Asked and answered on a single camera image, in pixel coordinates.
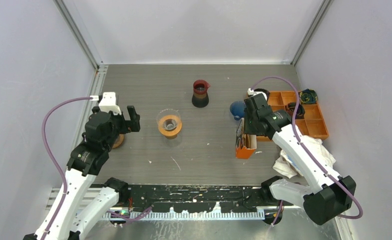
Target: black object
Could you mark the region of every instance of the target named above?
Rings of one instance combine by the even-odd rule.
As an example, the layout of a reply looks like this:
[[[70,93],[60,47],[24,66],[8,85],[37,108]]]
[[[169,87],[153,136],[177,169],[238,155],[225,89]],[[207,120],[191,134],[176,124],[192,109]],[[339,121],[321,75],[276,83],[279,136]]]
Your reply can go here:
[[[100,188],[101,186],[103,185],[93,184],[91,187]],[[255,213],[258,206],[277,205],[277,201],[263,200],[258,186],[130,184],[128,187],[131,188],[130,198],[133,199],[132,207],[136,212],[152,207],[154,213],[169,213],[172,207],[177,213],[182,211],[209,213],[216,202],[219,202],[223,213]],[[120,218],[115,221],[124,223],[124,220]]]
[[[104,183],[104,186],[114,189],[115,192],[119,193],[119,204],[126,203],[131,195],[130,190],[128,190],[128,183],[114,177],[109,178]]]
[[[281,128],[291,124],[288,113],[280,109],[273,112],[263,94],[257,94],[244,100],[244,132],[249,135],[267,136],[272,139]]]
[[[265,220],[263,220],[263,222],[268,224],[268,225],[271,225],[272,222],[274,221],[276,215],[277,215],[276,213],[274,213],[274,214],[271,214],[271,213],[270,214],[265,214]],[[279,224],[281,222],[281,219],[283,219],[283,212],[282,211],[280,212],[280,214],[278,214],[278,218],[275,221],[274,225]]]
[[[290,111],[290,115],[293,114],[294,109],[296,108],[296,103],[295,102],[291,102],[287,105],[287,109]],[[305,108],[303,107],[303,105],[299,104],[299,107],[297,108],[297,112],[296,112],[296,119],[302,119],[303,116],[305,115]]]
[[[316,92],[309,88],[299,92],[299,97],[302,104],[315,104],[318,101]]]
[[[260,192],[260,195],[261,195],[262,199],[265,202],[267,202],[267,203],[274,203],[274,204],[279,202],[279,200],[275,199],[272,196],[272,193],[271,193],[271,190],[269,189],[269,187],[272,185],[272,183],[274,183],[274,182],[276,182],[278,180],[281,180],[281,179],[283,179],[283,178],[280,177],[280,176],[273,176],[272,178],[264,181],[261,184],[261,188],[259,189],[259,192]]]
[[[356,182],[352,177],[347,176],[339,182],[351,194],[355,194]],[[352,206],[352,199],[335,183],[316,194],[305,195],[304,199],[306,214],[318,225],[323,225]]]
[[[204,98],[197,98],[195,95],[191,98],[191,103],[197,108],[204,108],[209,104],[209,96],[206,93]]]
[[[205,80],[197,80],[193,83],[193,97],[191,102],[197,108],[204,108],[209,104],[208,88],[210,84]]]
[[[268,99],[266,100],[266,102],[269,101],[269,96],[271,95],[271,93],[270,93],[268,90],[263,89],[263,88],[257,88],[257,89],[255,89],[254,91],[255,91],[255,92],[263,92],[264,94],[266,94],[266,97],[268,98]]]
[[[123,115],[100,111],[99,107],[92,109],[93,114],[82,134],[83,140],[71,152],[67,163],[69,170],[81,171],[83,176],[98,175],[119,134],[140,131],[140,115],[135,112],[134,106],[127,106],[127,109],[131,120],[125,120]]]

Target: orange box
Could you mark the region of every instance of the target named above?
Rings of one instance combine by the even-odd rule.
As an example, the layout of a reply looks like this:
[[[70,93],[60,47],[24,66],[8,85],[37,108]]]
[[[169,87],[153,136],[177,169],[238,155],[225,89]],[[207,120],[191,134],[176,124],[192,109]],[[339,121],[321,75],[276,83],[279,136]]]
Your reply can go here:
[[[256,135],[244,134],[244,118],[242,118],[236,132],[236,158],[249,159],[256,150],[256,145]]]

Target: blue object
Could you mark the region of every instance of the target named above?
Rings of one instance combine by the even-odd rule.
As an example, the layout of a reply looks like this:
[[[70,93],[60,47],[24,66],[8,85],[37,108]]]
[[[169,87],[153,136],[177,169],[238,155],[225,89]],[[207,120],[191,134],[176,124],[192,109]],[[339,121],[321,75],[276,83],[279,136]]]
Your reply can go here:
[[[244,109],[246,104],[243,101],[235,101],[230,105],[230,112],[235,120],[240,120],[244,117]]]

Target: small wheel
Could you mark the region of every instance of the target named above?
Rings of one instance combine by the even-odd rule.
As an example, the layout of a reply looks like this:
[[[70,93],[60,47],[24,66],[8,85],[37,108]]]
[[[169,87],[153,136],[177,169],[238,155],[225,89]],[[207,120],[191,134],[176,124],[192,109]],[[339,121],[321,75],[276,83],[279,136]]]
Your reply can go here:
[[[115,149],[115,148],[121,146],[124,143],[124,139],[125,139],[125,135],[124,134],[120,134],[118,136],[118,138],[116,139],[115,143],[113,144],[112,149]]]

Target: white debris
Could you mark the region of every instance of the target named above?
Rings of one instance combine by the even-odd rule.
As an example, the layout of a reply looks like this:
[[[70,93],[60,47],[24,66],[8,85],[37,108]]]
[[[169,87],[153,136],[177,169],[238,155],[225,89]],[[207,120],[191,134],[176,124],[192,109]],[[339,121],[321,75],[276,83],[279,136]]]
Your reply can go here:
[[[179,168],[180,171],[181,171],[180,165],[178,165],[177,161],[176,161],[173,157],[171,157],[171,158],[172,158],[172,160],[174,160],[175,164],[177,164],[178,168]]]

